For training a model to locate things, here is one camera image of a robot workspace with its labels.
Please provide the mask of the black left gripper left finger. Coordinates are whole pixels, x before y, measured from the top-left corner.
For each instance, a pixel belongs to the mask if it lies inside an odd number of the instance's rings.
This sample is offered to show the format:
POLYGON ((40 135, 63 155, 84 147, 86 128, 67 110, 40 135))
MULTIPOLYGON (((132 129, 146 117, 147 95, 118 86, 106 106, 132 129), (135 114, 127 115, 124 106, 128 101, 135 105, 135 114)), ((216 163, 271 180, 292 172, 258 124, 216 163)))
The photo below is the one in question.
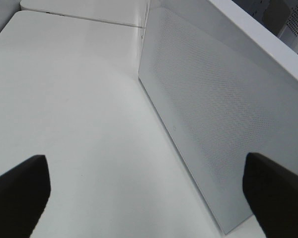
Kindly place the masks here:
POLYGON ((0 238, 32 235, 51 194, 45 155, 34 155, 0 176, 0 238))

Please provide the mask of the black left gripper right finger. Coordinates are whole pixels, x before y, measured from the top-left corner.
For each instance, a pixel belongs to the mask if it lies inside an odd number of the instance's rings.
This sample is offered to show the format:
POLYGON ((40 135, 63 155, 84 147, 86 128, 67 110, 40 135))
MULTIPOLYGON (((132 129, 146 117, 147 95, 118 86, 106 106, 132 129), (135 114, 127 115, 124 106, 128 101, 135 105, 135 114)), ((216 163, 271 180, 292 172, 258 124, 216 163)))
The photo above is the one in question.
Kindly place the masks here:
POLYGON ((298 175, 260 153, 248 153, 244 196, 268 238, 298 238, 298 175))

